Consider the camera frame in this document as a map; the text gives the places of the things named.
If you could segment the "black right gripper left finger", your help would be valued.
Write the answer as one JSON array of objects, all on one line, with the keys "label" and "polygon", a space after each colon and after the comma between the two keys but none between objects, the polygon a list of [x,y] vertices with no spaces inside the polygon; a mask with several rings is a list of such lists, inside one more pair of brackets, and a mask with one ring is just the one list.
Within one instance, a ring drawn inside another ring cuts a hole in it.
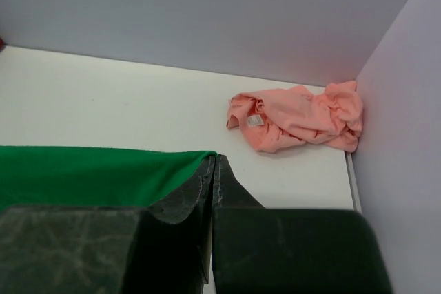
[{"label": "black right gripper left finger", "polygon": [[202,293],[216,159],[148,207],[17,205],[1,214],[2,293]]}]

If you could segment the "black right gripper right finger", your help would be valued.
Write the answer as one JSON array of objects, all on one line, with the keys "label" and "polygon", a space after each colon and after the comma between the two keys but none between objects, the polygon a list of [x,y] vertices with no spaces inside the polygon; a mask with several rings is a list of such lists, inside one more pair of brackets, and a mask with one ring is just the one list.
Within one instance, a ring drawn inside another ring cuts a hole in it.
[{"label": "black right gripper right finger", "polygon": [[218,156],[212,270],[217,293],[391,293],[373,229],[357,211],[270,209]]}]

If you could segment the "green t-shirt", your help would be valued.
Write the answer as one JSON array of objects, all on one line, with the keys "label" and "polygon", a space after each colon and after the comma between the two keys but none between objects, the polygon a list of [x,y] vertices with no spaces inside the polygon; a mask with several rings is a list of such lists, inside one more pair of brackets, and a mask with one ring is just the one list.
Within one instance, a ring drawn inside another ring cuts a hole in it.
[{"label": "green t-shirt", "polygon": [[1,209],[16,204],[147,207],[180,187],[214,151],[1,147]]}]

